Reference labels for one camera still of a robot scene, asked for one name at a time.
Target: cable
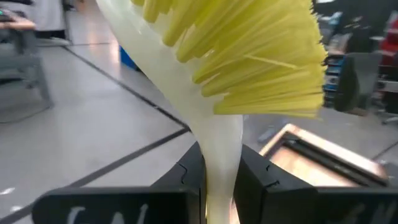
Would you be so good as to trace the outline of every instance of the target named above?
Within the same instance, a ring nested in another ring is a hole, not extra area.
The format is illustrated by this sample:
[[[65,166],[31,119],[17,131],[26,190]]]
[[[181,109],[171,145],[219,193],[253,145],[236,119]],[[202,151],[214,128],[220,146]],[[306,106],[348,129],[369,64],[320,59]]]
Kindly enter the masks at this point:
[[[38,114],[40,114],[40,113],[42,113],[42,112],[44,112],[44,111],[50,109],[51,107],[52,107],[51,105],[50,105],[50,106],[46,106],[45,108],[43,108],[43,109],[41,109],[41,110],[39,110],[39,111],[36,111],[36,112],[34,112],[34,113],[31,113],[31,114],[29,114],[29,115],[27,115],[27,116],[24,116],[24,117],[21,117],[21,118],[12,119],[12,120],[9,120],[9,121],[0,121],[0,124],[14,124],[14,123],[19,123],[19,122],[24,121],[24,120],[26,120],[26,119],[28,119],[28,118],[32,118],[32,117],[34,117],[35,115],[38,115]]]

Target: floor tile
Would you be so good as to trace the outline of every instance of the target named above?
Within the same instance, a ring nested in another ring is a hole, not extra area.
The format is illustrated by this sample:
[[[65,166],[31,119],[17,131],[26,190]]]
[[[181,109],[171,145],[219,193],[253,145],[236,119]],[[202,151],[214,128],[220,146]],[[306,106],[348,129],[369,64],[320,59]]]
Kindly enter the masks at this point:
[[[182,119],[178,111],[171,106],[169,101],[164,98],[163,94],[143,73],[137,72],[120,63],[119,45],[117,43],[109,45],[70,46],[69,48],[175,117]]]
[[[42,56],[55,106],[0,124],[0,217],[181,129],[65,50]]]
[[[394,147],[392,147],[385,154],[383,154],[380,157],[379,161],[391,162],[398,166],[398,144],[395,144]]]
[[[192,134],[184,134],[91,182],[87,187],[149,186],[169,171],[193,143],[195,138]]]
[[[76,1],[77,11],[67,12],[70,38],[73,44],[103,44],[115,42],[111,29],[95,0]]]

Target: black floor line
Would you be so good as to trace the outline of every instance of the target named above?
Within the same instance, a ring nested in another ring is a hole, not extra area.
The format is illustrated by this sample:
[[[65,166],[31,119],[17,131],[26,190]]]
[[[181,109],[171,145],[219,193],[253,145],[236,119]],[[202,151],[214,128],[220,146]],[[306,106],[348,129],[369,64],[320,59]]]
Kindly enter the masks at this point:
[[[180,119],[176,118],[175,116],[173,116],[172,114],[167,112],[165,109],[161,108],[159,105],[157,105],[154,102],[152,102],[150,99],[148,99],[148,98],[142,96],[141,94],[139,94],[138,92],[134,91],[132,88],[130,88],[129,86],[127,86],[123,82],[115,79],[110,74],[108,74],[104,70],[100,69],[99,67],[97,67],[95,64],[93,64],[89,60],[87,60],[84,57],[76,54],[74,51],[70,50],[68,47],[62,47],[62,48],[65,49],[67,52],[71,53],[72,55],[74,55],[75,57],[77,57],[78,59],[80,59],[82,62],[85,62],[88,66],[94,68],[97,72],[100,72],[102,75],[104,75],[105,77],[109,78],[110,80],[112,80],[113,82],[118,84],[121,88],[127,90],[129,93],[133,94],[135,97],[139,98],[143,102],[147,103],[149,106],[151,106],[154,109],[156,109],[157,111],[161,112],[164,116],[170,118],[171,120],[175,121],[176,123],[178,123],[179,125],[183,126],[184,128],[189,128],[188,125],[185,124],[183,121],[181,121]]]
[[[127,156],[122,157],[121,159],[118,159],[114,162],[112,162],[111,164],[104,166],[102,168],[100,168],[97,171],[92,172],[91,174],[88,174],[87,176],[65,186],[65,187],[82,187],[100,177],[102,177],[103,175],[125,165],[126,163],[132,161],[133,159],[138,158],[139,156],[142,156],[143,154],[185,134],[189,132],[188,129],[183,128],[179,131],[177,131],[176,133],[173,133],[169,136],[166,136],[156,142],[153,142],[152,144],[145,146],[135,152],[130,153]],[[32,207],[33,207],[33,203],[29,204],[28,206],[0,219],[0,224],[12,224],[15,223],[17,221],[19,221],[22,218],[25,218],[26,216],[28,216],[30,214],[30,212],[32,211]]]
[[[380,157],[382,157],[385,153],[389,152],[392,148],[398,146],[398,141],[395,142],[394,144],[390,145],[389,147],[385,148],[385,150],[379,152],[377,155],[375,155],[372,160],[378,160]]]

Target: black chair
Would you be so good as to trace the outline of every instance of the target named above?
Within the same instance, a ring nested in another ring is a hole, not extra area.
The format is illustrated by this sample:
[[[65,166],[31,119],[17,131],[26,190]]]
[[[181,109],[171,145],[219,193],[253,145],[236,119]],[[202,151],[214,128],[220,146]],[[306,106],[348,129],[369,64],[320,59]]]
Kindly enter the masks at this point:
[[[380,60],[381,55],[376,53],[346,55],[335,96],[335,110],[359,116],[368,114]]]

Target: blue object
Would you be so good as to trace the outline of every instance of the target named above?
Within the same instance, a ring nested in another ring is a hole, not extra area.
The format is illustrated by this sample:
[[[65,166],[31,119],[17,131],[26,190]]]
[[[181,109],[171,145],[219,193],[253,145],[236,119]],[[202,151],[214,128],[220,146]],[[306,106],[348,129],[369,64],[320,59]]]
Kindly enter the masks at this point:
[[[119,50],[120,50],[120,61],[134,70],[139,70],[138,66],[134,63],[133,60],[131,60],[130,56],[122,48],[122,46],[119,46]]]

